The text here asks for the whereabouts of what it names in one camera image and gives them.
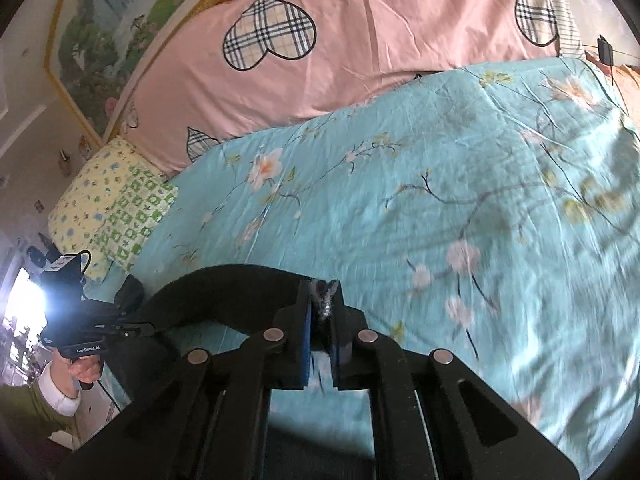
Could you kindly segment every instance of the green sweater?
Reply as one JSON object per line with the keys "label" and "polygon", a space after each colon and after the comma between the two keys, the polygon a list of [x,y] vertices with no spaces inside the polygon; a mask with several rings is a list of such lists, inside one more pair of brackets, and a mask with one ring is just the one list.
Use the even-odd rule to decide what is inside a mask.
{"label": "green sweater", "polygon": [[0,414],[12,431],[31,438],[48,438],[74,423],[72,416],[60,415],[49,406],[37,381],[32,386],[0,385]]}

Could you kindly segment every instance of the green and white patterned fabric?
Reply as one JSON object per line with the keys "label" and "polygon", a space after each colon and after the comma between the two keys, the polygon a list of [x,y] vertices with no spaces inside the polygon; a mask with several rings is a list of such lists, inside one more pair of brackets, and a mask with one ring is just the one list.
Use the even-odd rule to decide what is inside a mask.
{"label": "green and white patterned fabric", "polygon": [[128,271],[177,195],[177,187],[163,184],[151,171],[132,168],[92,246]]}

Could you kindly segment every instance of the pink fabric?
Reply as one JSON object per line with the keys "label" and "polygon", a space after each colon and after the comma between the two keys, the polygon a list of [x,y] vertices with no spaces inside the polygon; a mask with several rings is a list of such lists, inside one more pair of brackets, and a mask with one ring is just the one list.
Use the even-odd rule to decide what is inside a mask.
{"label": "pink fabric", "polygon": [[297,60],[267,53],[240,72],[223,40],[254,1],[197,15],[140,80],[128,139],[166,173],[191,163],[188,127],[223,141],[362,102],[416,72],[558,54],[558,40],[541,48],[520,32],[516,0],[284,0],[315,23],[315,47]]}

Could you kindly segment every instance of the gold picture frame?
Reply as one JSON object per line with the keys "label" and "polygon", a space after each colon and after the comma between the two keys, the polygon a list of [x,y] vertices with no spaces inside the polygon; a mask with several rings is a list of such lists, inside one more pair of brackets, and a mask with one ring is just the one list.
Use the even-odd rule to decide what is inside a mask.
{"label": "gold picture frame", "polygon": [[97,147],[101,147],[117,135],[117,133],[120,131],[120,115],[122,114],[126,100],[131,94],[132,88],[134,88],[136,82],[140,79],[140,77],[144,75],[144,73],[146,73],[146,70],[148,70],[148,68],[154,62],[162,49],[164,49],[166,44],[172,39],[172,37],[174,37],[174,35],[184,25],[184,23],[186,23],[193,16],[196,16],[200,12],[203,12],[204,10],[225,1],[229,0],[184,0],[180,4],[179,8],[175,9],[175,15],[182,14],[183,16],[179,19],[173,20],[174,22],[172,23],[172,19],[175,17],[172,15],[162,26],[162,29],[158,31],[153,40],[146,46],[146,52],[138,61],[138,65],[135,67],[133,74],[130,75],[130,79],[124,83],[124,89],[119,94],[119,97],[117,98],[117,100],[113,98],[114,101],[117,101],[117,105],[113,105],[113,117],[110,118],[108,126],[103,131],[98,132],[95,127],[95,121],[94,124],[90,122],[90,119],[86,116],[85,113],[82,112],[78,104],[71,97],[64,83],[52,70],[52,55],[54,54],[54,50],[57,46],[56,42],[60,42],[60,39],[56,38],[56,35],[60,33],[60,15],[63,6],[65,5],[65,0],[57,0],[53,19],[49,27],[49,35],[47,38],[47,45],[45,50],[44,69],[47,73],[47,77],[52,82],[63,102],[67,106],[69,106],[74,115],[78,118],[78,120],[82,124],[82,127],[87,132],[89,140],[91,140],[93,144],[95,144]]}

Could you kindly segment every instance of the silver screw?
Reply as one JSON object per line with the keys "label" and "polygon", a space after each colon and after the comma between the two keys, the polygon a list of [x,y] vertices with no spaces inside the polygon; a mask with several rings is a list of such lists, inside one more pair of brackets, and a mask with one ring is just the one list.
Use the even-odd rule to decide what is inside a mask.
{"label": "silver screw", "polygon": [[378,333],[373,330],[369,330],[368,328],[365,330],[360,330],[358,332],[358,339],[363,343],[373,343],[376,339],[378,339]]}
{"label": "silver screw", "polygon": [[187,355],[187,361],[192,365],[201,365],[207,359],[209,359],[209,355],[205,350],[202,350],[201,348],[191,350],[191,352],[189,352],[189,355]]}
{"label": "silver screw", "polygon": [[265,330],[264,334],[262,334],[262,336],[267,341],[271,341],[272,343],[276,343],[276,342],[280,341],[284,337],[284,332],[282,330],[280,330],[279,328],[270,328],[268,330]]}
{"label": "silver screw", "polygon": [[433,358],[436,359],[441,365],[448,365],[453,361],[453,354],[449,350],[440,348],[433,353]]}

